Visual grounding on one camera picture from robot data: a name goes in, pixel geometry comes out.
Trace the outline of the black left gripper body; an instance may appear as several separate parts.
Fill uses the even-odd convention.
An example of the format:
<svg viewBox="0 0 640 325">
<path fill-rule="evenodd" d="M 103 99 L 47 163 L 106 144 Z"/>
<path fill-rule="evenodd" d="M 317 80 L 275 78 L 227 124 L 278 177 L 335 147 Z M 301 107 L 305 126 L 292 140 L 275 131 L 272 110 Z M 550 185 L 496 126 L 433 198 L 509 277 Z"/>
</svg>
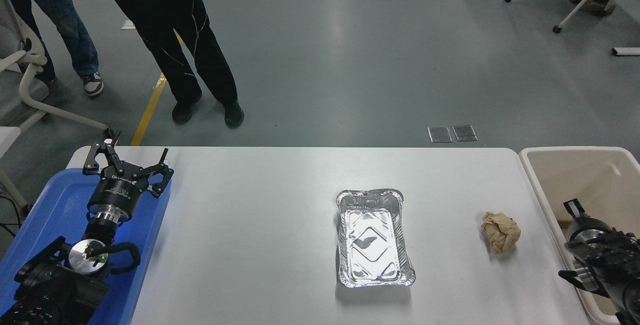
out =
<svg viewBox="0 0 640 325">
<path fill-rule="evenodd" d="M 142 193 L 149 186 L 151 173 L 135 164 L 123 164 L 123 172 L 114 165 L 107 166 L 98 172 L 95 168 L 87 169 L 87 175 L 99 175 L 99 182 L 87 202 L 87 209 L 92 214 L 104 213 L 108 209 L 117 208 L 126 216 L 135 213 Z"/>
</svg>

